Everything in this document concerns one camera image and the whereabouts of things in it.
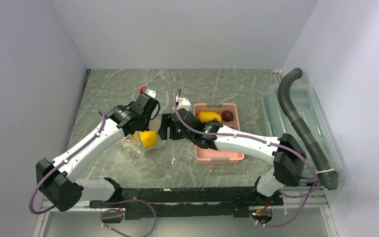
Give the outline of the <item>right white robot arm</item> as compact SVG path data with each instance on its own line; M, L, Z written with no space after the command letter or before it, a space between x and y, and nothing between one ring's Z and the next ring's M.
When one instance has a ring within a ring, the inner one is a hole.
M299 186L302 179L305 154L290 134L266 137L238 131L218 121L202 123L186 109L162 114L158 134L162 140L186 139L204 150L242 153L271 164L271 170L257 179L252 191L258 205L266 204L285 186Z

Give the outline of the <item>yellow lemon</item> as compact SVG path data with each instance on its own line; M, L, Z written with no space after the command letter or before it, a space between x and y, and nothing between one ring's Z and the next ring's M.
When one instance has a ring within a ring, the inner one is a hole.
M134 137L138 144L144 148L152 147L157 141L157 133L154 131L138 131Z

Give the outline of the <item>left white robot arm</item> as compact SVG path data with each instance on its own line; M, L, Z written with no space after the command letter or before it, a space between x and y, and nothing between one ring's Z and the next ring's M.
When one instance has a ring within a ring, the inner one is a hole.
M81 179L87 167L106 149L136 131L149 129L154 110L160 109L156 92L146 90L128 105L117 105L105 113L99 110L102 120L87 136L67 152L49 161L45 158L36 164L37 186L30 198L29 209L41 192L59 211L67 211L78 202L98 200L109 207L118 206L122 187L111 178L100 180Z

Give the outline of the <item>pink perforated plastic basket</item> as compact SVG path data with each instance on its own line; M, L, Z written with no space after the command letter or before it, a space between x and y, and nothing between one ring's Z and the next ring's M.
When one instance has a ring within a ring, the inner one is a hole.
M193 114L198 117L199 112L216 112L219 115L224 111L230 111L233 114L233 121L223 121L223 125L240 130L239 116L237 106L234 103L207 104L196 103L193 106ZM202 149L195 146L195 157L198 162L203 163L234 163L244 159L243 153L224 150Z

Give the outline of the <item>clear zip bag blue zipper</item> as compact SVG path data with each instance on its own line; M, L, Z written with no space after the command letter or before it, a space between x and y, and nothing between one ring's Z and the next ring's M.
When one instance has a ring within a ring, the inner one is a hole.
M158 135L161 126L160 115L149 122L149 131L136 131L118 142L118 145L137 156L144 157L148 151L160 149L166 143Z

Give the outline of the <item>yellow mango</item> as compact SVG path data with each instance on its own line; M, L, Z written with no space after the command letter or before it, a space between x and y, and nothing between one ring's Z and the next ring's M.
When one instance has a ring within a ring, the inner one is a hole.
M201 111L198 114L198 119L202 123L207 123L211 121L217 121L219 123L223 122L223 119L220 114L213 112L213 111Z

